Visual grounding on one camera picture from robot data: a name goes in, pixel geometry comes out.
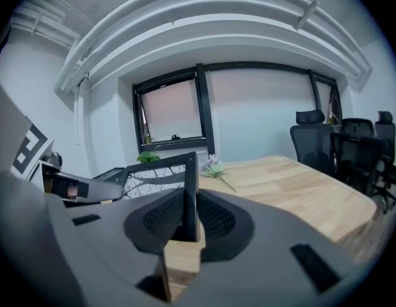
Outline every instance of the office chair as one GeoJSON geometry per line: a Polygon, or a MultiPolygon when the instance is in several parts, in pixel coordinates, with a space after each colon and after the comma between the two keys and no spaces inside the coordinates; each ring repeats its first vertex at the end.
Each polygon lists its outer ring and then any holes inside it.
{"type": "Polygon", "coordinates": [[[376,136],[372,122],[364,118],[344,118],[342,132],[353,136],[376,136]]]}
{"type": "Polygon", "coordinates": [[[337,160],[335,178],[368,195],[376,183],[384,141],[348,133],[332,133],[330,140],[337,160]]]}
{"type": "Polygon", "coordinates": [[[376,194],[380,194],[386,205],[386,211],[390,208],[388,198],[396,204],[396,198],[387,190],[391,184],[396,184],[396,166],[393,165],[395,160],[395,125],[392,122],[392,114],[389,111],[379,111],[379,121],[376,122],[377,137],[384,139],[384,171],[381,176],[384,181],[384,187],[376,187],[376,194]]]}
{"type": "Polygon", "coordinates": [[[296,112],[296,123],[290,128],[290,135],[296,149],[297,161],[324,174],[334,172],[334,155],[330,145],[333,127],[322,124],[322,111],[296,112]]]}

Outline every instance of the black window frame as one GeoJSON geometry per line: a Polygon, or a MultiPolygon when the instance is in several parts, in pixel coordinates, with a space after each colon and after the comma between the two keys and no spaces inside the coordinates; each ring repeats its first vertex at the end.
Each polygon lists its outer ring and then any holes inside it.
{"type": "Polygon", "coordinates": [[[195,67],[177,70],[175,72],[154,77],[153,79],[149,79],[139,84],[133,84],[132,104],[134,108],[134,122],[139,153],[144,151],[174,150],[205,146],[208,149],[208,154],[215,154],[212,116],[210,113],[209,94],[203,64],[197,64],[195,67]],[[192,79],[195,81],[202,135],[193,138],[159,141],[150,144],[144,143],[142,96],[172,84],[190,81],[192,79]]]}
{"type": "Polygon", "coordinates": [[[283,70],[286,72],[293,72],[297,74],[307,75],[312,87],[313,99],[315,109],[321,110],[321,100],[317,88],[317,82],[327,84],[331,87],[330,101],[334,94],[338,97],[339,107],[339,122],[334,127],[341,126],[342,124],[342,107],[340,101],[340,94],[337,88],[335,79],[325,75],[314,72],[311,69],[303,69],[290,65],[283,65],[278,63],[267,63],[262,61],[231,61],[223,63],[211,63],[204,65],[203,63],[197,64],[195,67],[188,67],[181,70],[176,70],[164,75],[160,75],[143,81],[138,84],[132,85],[132,104],[134,108],[134,123],[136,129],[136,139],[138,145],[138,152],[155,151],[155,150],[174,150],[196,147],[207,147],[208,154],[215,154],[214,135],[212,128],[212,115],[210,113],[210,102],[208,87],[206,82],[205,72],[228,70],[228,69],[242,69],[242,68],[257,68],[257,69],[271,69],[283,70]],[[143,115],[142,115],[142,99],[141,96],[164,88],[166,86],[181,83],[184,81],[195,80],[196,96],[198,99],[199,115],[202,136],[195,138],[174,139],[168,141],[154,142],[150,144],[143,143],[143,115]]]}
{"type": "Polygon", "coordinates": [[[320,103],[320,95],[319,95],[319,91],[317,89],[317,82],[328,85],[331,88],[330,91],[330,100],[329,100],[329,105],[331,104],[331,100],[333,99],[333,96],[337,96],[337,101],[338,101],[338,115],[335,115],[335,118],[337,118],[338,120],[338,124],[334,124],[332,126],[334,127],[341,127],[342,123],[343,123],[343,112],[342,112],[342,106],[341,106],[341,99],[340,99],[340,93],[338,92],[338,87],[337,87],[337,82],[335,79],[330,79],[329,77],[326,77],[324,75],[321,74],[316,74],[313,73],[312,70],[309,70],[311,73],[311,76],[313,77],[314,83],[315,83],[315,90],[316,90],[316,94],[318,96],[319,99],[319,109],[321,110],[321,103],[320,103]]]}

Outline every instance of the wooden table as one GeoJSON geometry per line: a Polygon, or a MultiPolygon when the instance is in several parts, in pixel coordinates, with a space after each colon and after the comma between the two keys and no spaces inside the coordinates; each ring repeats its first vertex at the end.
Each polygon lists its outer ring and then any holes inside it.
{"type": "MultiPolygon", "coordinates": [[[[233,194],[291,212],[333,242],[365,226],[377,208],[363,194],[286,157],[226,164],[222,179],[228,185],[220,178],[199,177],[199,188],[233,194]]],[[[204,247],[202,225],[199,242],[171,240],[166,245],[164,255],[172,300],[199,272],[200,251],[204,247]]]]}

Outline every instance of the white wall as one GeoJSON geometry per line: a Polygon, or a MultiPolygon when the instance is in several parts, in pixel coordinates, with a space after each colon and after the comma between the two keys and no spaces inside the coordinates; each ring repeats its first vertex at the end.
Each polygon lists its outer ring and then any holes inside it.
{"type": "Polygon", "coordinates": [[[120,134],[117,94],[118,79],[110,78],[92,89],[86,96],[89,114],[86,140],[93,177],[111,168],[127,165],[120,134]]]}
{"type": "Polygon", "coordinates": [[[354,117],[354,108],[352,105],[352,89],[350,88],[347,78],[337,78],[338,93],[340,95],[341,111],[343,118],[354,117]]]}
{"type": "Polygon", "coordinates": [[[139,153],[136,144],[134,113],[132,112],[132,85],[119,79],[116,99],[125,165],[134,165],[138,163],[136,158],[139,153]]]}
{"type": "Polygon", "coordinates": [[[363,52],[373,72],[361,93],[350,91],[354,117],[367,118],[374,123],[378,121],[378,111],[390,111],[396,126],[396,59],[393,52],[385,38],[366,45],[363,52]]]}
{"type": "Polygon", "coordinates": [[[240,69],[206,73],[216,153],[225,162],[270,155],[297,160],[290,137],[296,111],[314,109],[305,75],[240,69]]]}
{"type": "Polygon", "coordinates": [[[60,98],[52,90],[67,53],[56,43],[13,29],[0,55],[0,84],[21,112],[54,139],[63,171],[88,176],[74,130],[74,95],[60,98]]]}

